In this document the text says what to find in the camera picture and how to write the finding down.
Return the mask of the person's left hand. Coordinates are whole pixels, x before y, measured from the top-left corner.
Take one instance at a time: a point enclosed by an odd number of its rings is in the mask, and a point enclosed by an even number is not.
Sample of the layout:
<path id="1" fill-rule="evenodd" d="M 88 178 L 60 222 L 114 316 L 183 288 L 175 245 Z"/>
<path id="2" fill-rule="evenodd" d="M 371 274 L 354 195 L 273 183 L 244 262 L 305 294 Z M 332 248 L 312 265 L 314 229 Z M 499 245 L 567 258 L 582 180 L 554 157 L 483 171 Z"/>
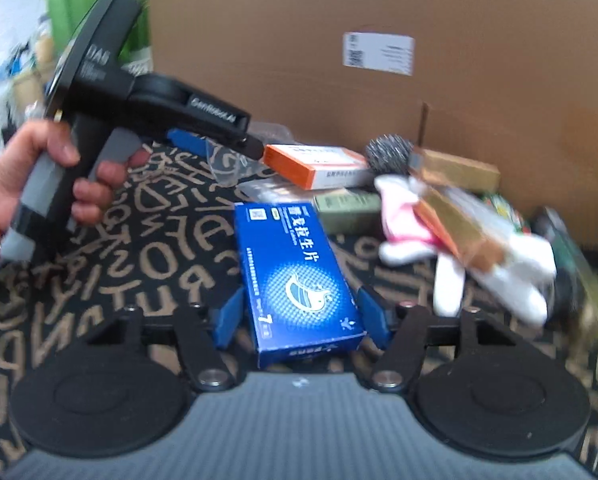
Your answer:
<path id="1" fill-rule="evenodd" d="M 0 236 L 10 226 L 30 171 L 44 153 L 64 167 L 77 165 L 80 155 L 72 144 L 67 124 L 49 119 L 30 120 L 5 145 L 0 155 Z M 150 154 L 140 148 L 128 162 L 101 162 L 93 181 L 78 180 L 74 185 L 76 202 L 72 205 L 72 218 L 85 226 L 100 222 L 129 170 L 145 165 L 148 157 Z"/>

